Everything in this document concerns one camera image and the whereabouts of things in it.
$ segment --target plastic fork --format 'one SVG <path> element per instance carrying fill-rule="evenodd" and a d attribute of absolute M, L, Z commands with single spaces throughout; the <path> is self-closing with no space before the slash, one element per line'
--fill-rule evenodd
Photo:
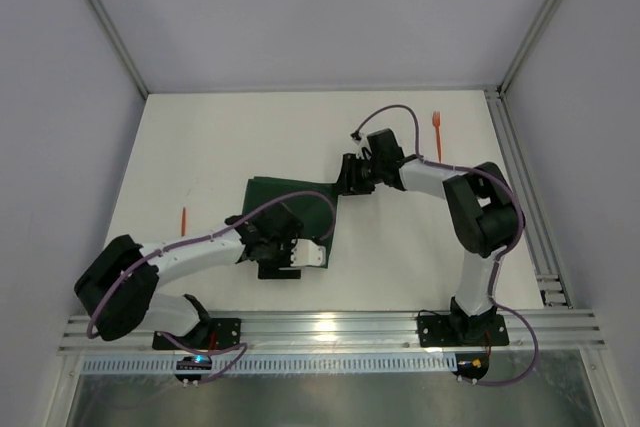
<path fill-rule="evenodd" d="M 431 117 L 431 123 L 436 129 L 436 144 L 438 146 L 438 162 L 442 163 L 442 144 L 440 143 L 440 111 L 436 110 Z"/>

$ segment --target dark green towel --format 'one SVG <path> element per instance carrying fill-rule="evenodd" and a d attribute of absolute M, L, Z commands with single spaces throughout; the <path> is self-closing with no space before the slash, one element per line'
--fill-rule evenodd
<path fill-rule="evenodd" d="M 281 195 L 312 190 L 324 194 L 333 205 L 338 207 L 338 196 L 334 193 L 333 184 L 319 184 L 316 182 L 304 182 L 301 180 L 276 179 L 273 177 L 254 177 L 247 181 L 247 190 L 244 194 L 242 214 L 248 214 Z M 304 227 L 300 238 L 317 239 L 327 233 L 331 226 L 331 210 L 322 199 L 317 197 L 296 197 L 284 202 L 284 204 L 302 221 Z M 333 233 L 322 242 L 327 249 L 327 263 L 329 266 L 329 254 L 333 243 Z"/>

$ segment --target white wall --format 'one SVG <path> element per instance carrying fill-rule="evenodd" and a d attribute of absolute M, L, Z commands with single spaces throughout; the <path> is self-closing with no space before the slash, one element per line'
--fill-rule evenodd
<path fill-rule="evenodd" d="M 103 0 L 152 92 L 496 84 L 542 0 Z"/>
<path fill-rule="evenodd" d="M 639 0 L 564 0 L 509 92 L 579 305 L 640 405 Z"/>
<path fill-rule="evenodd" d="M 0 0 L 0 423 L 34 425 L 142 112 L 84 0 Z"/>

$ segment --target white table surface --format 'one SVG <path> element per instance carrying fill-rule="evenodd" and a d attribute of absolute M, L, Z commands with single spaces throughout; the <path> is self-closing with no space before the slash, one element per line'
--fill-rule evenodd
<path fill-rule="evenodd" d="M 210 229 L 241 213 L 254 176 L 335 182 L 349 134 L 370 112 L 404 103 L 422 127 L 422 152 L 437 158 L 431 114 L 442 113 L 443 161 L 504 163 L 481 91 L 157 94 L 149 97 L 108 239 L 136 242 Z M 364 130 L 392 128 L 405 154 L 413 127 L 406 112 L 381 114 Z M 462 267 L 446 202 L 385 186 L 341 198 L 329 269 L 301 280 L 258 280 L 257 265 L 212 267 L 162 291 L 194 294 L 211 310 L 448 309 Z M 504 261 L 497 299 L 542 308 L 524 240 Z"/>

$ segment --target purple cable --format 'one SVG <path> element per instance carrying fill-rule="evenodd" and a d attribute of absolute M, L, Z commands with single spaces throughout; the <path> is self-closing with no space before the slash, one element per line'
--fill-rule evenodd
<path fill-rule="evenodd" d="M 219 230 L 217 232 L 214 232 L 213 234 L 203 235 L 201 237 L 196 237 L 194 239 L 179 240 L 177 242 L 174 242 L 173 244 L 166 245 L 162 250 L 160 250 L 160 249 L 154 250 L 150 254 L 145 255 L 141 259 L 136 260 L 133 264 L 131 264 L 131 266 L 129 268 L 127 268 L 124 272 L 122 272 L 122 274 L 120 274 L 120 277 L 118 277 L 118 279 L 113 284 L 111 284 L 111 287 L 109 287 L 109 289 L 107 290 L 107 293 L 100 300 L 100 302 L 98 302 L 98 306 L 93 311 L 93 315 L 89 319 L 89 324 L 87 325 L 87 337 L 90 338 L 90 339 L 95 339 L 96 337 L 98 337 L 99 334 L 97 332 L 94 332 L 93 329 L 94 329 L 94 327 L 96 325 L 96 320 L 98 319 L 98 317 L 100 317 L 100 314 L 104 310 L 105 305 L 107 305 L 107 302 L 109 302 L 109 300 L 111 299 L 111 297 L 113 296 L 115 291 L 118 289 L 118 287 L 120 287 L 120 285 L 133 272 L 135 272 L 135 270 L 137 268 L 139 268 L 142 264 L 144 264 L 145 262 L 147 262 L 147 261 L 149 261 L 151 259 L 154 259 L 154 258 L 156 258 L 156 257 L 158 257 L 160 255 L 163 255 L 164 253 L 170 252 L 170 251 L 172 251 L 174 249 L 177 249 L 177 248 L 180 248 L 180 247 L 186 247 L 187 245 L 199 244 L 200 242 L 208 242 L 208 241 L 213 240 L 213 239 L 215 239 L 217 237 L 221 237 L 224 234 L 226 234 L 227 232 L 232 231 L 233 229 L 241 226 L 242 224 L 244 224 L 248 220 L 252 219 L 256 215 L 258 215 L 260 212 L 262 212 L 263 210 L 266 210 L 266 209 L 268 209 L 269 207 L 271 207 L 271 206 L 273 206 L 275 204 L 279 204 L 281 202 L 284 202 L 286 200 L 290 200 L 290 199 L 293 199 L 293 198 L 296 198 L 296 197 L 318 197 L 319 199 L 321 199 L 321 200 L 323 200 L 324 202 L 327 203 L 327 205 L 331 209 L 331 225 L 329 226 L 329 229 L 327 230 L 327 233 L 324 234 L 322 237 L 320 237 L 320 240 L 326 240 L 327 238 L 329 238 L 331 236 L 331 234 L 333 233 L 333 230 L 335 229 L 335 226 L 336 226 L 336 207 L 331 203 L 331 200 L 329 200 L 329 198 L 327 198 L 325 195 L 321 194 L 320 192 L 314 192 L 313 190 L 305 190 L 305 191 L 301 191 L 301 192 L 293 192 L 291 194 L 286 194 L 286 195 L 281 195 L 280 197 L 276 197 L 275 199 L 272 199 L 269 202 L 265 202 L 260 207 L 252 210 L 247 215 L 244 215 L 243 217 L 241 217 L 240 219 L 235 221 L 233 224 L 228 225 L 227 227 L 225 227 L 225 228 L 223 228 L 223 229 L 221 229 L 221 230 Z"/>
<path fill-rule="evenodd" d="M 382 107 L 381 109 L 376 110 L 371 115 L 369 115 L 366 119 L 364 119 L 364 121 L 362 121 L 362 123 L 358 126 L 358 128 L 354 132 L 354 134 L 360 134 L 360 130 L 371 119 L 373 119 L 376 115 L 381 114 L 382 112 L 390 109 L 403 109 L 409 112 L 409 114 L 411 115 L 411 118 L 413 119 L 413 126 L 414 126 L 414 140 L 415 140 L 414 150 L 415 150 L 416 157 L 420 160 L 420 162 L 422 162 L 424 165 L 428 165 L 429 167 L 444 168 L 446 170 L 451 170 L 453 172 L 456 172 L 456 171 L 470 172 L 480 177 L 483 177 L 487 179 L 489 182 L 500 187 L 500 189 L 509 197 L 509 200 L 511 201 L 511 203 L 515 208 L 516 215 L 518 217 L 518 227 L 516 230 L 516 235 L 513 237 L 511 242 L 509 242 L 509 244 L 506 246 L 505 249 L 498 252 L 498 254 L 494 259 L 493 270 L 491 271 L 491 277 L 489 279 L 487 295 L 489 296 L 489 299 L 491 300 L 491 303 L 494 306 L 515 315 L 525 325 L 525 327 L 531 334 L 531 339 L 533 340 L 533 347 L 534 347 L 533 360 L 531 361 L 531 364 L 529 365 L 529 367 L 527 367 L 527 369 L 522 374 L 518 375 L 517 377 L 514 377 L 513 379 L 496 381 L 496 382 L 491 382 L 491 381 L 477 382 L 478 385 L 483 385 L 486 387 L 501 387 L 501 386 L 515 384 L 516 382 L 519 382 L 520 380 L 527 377 L 531 372 L 533 372 L 533 369 L 535 369 L 535 367 L 538 365 L 538 361 L 540 359 L 540 349 L 538 345 L 538 338 L 536 337 L 536 333 L 533 330 L 533 327 L 531 327 L 531 324 L 529 324 L 527 319 L 525 319 L 522 314 L 516 312 L 515 310 L 509 307 L 498 304 L 494 296 L 495 296 L 495 288 L 498 281 L 498 274 L 500 272 L 500 263 L 502 262 L 502 259 L 504 258 L 504 256 L 507 255 L 509 252 L 511 252 L 516 247 L 516 245 L 518 245 L 518 242 L 522 238 L 522 234 L 524 232 L 524 214 L 522 212 L 522 207 L 520 207 L 520 203 L 518 202 L 518 199 L 516 199 L 511 189 L 504 182 L 502 182 L 500 179 L 496 178 L 491 174 L 488 174 L 482 170 L 475 169 L 473 167 L 460 167 L 460 166 L 450 165 L 450 164 L 441 164 L 439 162 L 433 162 L 425 159 L 424 156 L 420 153 L 420 123 L 418 122 L 418 116 L 416 115 L 414 110 L 407 105 L 402 105 L 402 104 L 387 105 L 386 107 Z"/>

